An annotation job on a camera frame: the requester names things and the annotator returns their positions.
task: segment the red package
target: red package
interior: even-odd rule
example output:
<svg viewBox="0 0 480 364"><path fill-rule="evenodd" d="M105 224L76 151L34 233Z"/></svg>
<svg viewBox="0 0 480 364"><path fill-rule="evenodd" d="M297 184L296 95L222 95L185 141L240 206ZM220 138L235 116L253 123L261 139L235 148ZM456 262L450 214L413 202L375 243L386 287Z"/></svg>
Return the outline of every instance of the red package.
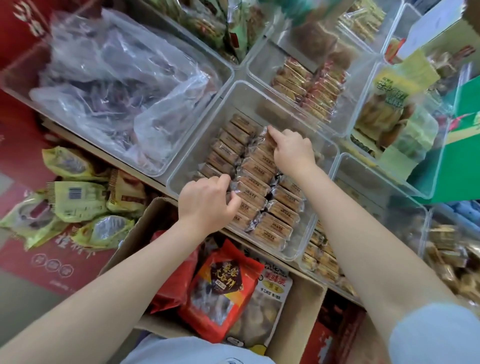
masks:
<svg viewBox="0 0 480 364"><path fill-rule="evenodd" d="M221 342L250 300L263 268L225 240L193 279L180 317L203 339Z"/></svg>
<svg viewBox="0 0 480 364"><path fill-rule="evenodd" d="M161 236L166 230L157 231L150 242ZM172 273L160 287L152 300L151 314L178 307L187 302L188 286L193 278L198 260L198 248Z"/></svg>

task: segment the clear plastic bag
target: clear plastic bag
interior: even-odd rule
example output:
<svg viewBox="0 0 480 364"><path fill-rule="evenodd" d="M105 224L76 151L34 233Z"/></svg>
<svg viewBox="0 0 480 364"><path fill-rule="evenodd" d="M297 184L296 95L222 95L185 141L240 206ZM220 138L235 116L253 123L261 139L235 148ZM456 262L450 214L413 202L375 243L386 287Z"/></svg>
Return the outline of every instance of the clear plastic bag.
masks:
<svg viewBox="0 0 480 364"><path fill-rule="evenodd" d="M160 175L220 89L214 67L180 39L123 13L67 16L52 21L51 62L31 99L143 173Z"/></svg>

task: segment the hand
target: hand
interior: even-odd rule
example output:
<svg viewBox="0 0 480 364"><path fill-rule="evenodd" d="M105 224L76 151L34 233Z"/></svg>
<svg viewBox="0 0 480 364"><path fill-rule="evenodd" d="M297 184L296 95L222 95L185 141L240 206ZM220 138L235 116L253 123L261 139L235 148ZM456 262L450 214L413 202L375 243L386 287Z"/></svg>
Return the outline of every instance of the hand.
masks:
<svg viewBox="0 0 480 364"><path fill-rule="evenodd" d="M202 235L219 231L227 226L240 208L241 198L234 192L227 205L227 188L230 176L222 174L210 179L188 182L180 192L179 222Z"/></svg>
<svg viewBox="0 0 480 364"><path fill-rule="evenodd" d="M282 173L296 180L303 170L315 167L310 139L303 139L299 133L290 129L281 133L271 125L268 126L268 132L276 142L274 159Z"/></svg>

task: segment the person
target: person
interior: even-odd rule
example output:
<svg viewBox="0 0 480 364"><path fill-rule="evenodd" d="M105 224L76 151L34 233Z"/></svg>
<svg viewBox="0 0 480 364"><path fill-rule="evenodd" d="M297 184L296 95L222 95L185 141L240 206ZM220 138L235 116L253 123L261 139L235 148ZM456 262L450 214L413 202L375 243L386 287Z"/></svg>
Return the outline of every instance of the person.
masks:
<svg viewBox="0 0 480 364"><path fill-rule="evenodd" d="M408 247L337 187L315 164L312 144L269 127L275 163L313 205L342 269L388 346L393 364L473 364L480 322ZM103 363L151 299L210 233L240 206L230 177L189 182L171 229L67 298L0 349L0 363ZM144 339L124 360L142 363L271 363L267 357L197 338Z"/></svg>

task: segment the light blue sleeve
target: light blue sleeve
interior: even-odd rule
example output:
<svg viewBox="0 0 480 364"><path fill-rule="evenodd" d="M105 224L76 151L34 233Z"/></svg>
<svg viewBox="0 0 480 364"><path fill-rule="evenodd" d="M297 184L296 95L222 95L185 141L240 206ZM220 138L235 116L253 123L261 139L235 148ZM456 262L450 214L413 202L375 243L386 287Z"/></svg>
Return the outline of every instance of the light blue sleeve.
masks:
<svg viewBox="0 0 480 364"><path fill-rule="evenodd" d="M398 323L388 351L392 364L478 364L480 321L462 306L433 303Z"/></svg>

